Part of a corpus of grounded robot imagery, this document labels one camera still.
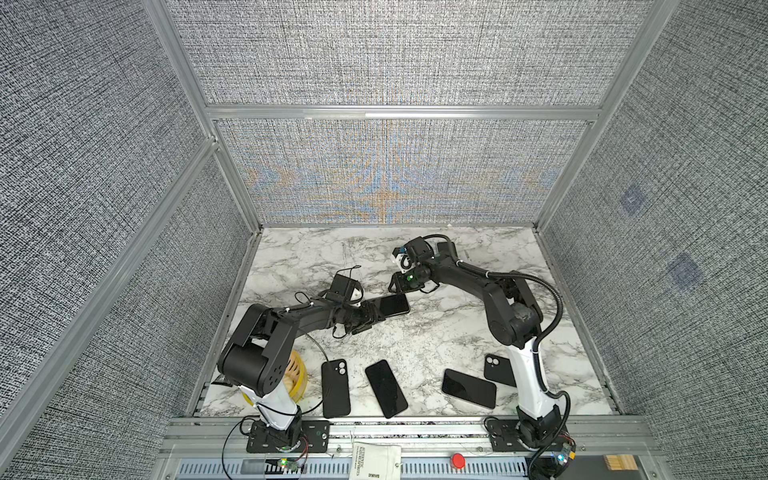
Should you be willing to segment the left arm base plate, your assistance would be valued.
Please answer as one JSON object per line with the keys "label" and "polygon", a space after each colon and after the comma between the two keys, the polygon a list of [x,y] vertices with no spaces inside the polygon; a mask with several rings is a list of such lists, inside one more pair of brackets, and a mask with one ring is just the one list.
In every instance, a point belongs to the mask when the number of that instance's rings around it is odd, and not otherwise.
{"label": "left arm base plate", "polygon": [[330,423],[324,420],[302,420],[300,427],[277,430],[256,422],[250,427],[246,452],[249,454],[326,453]]}

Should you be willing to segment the black phone screen up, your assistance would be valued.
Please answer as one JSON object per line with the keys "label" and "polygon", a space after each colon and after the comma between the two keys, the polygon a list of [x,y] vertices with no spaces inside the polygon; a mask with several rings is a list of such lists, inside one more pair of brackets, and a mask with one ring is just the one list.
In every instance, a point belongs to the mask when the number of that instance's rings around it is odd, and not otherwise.
{"label": "black phone screen up", "polygon": [[437,248],[440,255],[445,256],[447,258],[451,258],[453,261],[457,261],[459,259],[454,242],[452,241],[439,242],[437,244]]}

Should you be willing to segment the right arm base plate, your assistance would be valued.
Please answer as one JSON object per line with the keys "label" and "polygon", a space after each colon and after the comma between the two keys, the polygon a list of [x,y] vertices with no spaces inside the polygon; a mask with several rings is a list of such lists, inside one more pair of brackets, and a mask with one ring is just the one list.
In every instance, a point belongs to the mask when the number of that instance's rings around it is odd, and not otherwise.
{"label": "right arm base plate", "polygon": [[486,417],[483,426],[488,434],[494,452],[524,452],[527,446],[522,442],[517,419]]}

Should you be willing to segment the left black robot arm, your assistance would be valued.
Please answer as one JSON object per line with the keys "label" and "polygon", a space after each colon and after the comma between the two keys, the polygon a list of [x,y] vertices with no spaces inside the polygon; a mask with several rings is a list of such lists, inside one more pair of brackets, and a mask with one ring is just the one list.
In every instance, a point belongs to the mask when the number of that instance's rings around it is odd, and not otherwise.
{"label": "left black robot arm", "polygon": [[286,432],[301,417],[282,382],[295,340],[336,325],[362,333],[385,319],[377,300],[357,306],[327,299],[283,308],[253,304],[222,349],[217,368],[245,389],[267,426]]}

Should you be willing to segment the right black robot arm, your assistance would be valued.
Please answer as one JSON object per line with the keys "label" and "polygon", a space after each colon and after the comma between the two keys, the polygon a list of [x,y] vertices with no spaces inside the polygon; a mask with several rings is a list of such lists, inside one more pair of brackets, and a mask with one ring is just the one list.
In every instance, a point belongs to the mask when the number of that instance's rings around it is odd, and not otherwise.
{"label": "right black robot arm", "polygon": [[[397,292],[423,291],[427,283],[449,285],[479,298],[484,305],[488,329],[508,349],[518,392],[518,432],[529,450],[545,449],[565,429],[570,400],[549,389],[541,360],[540,343],[556,328],[563,316],[562,297],[548,282],[520,272],[491,272],[447,254],[428,254],[418,259],[403,247],[392,253],[400,271],[390,286]],[[543,314],[536,306],[529,282],[552,293],[556,313],[543,329]]]}

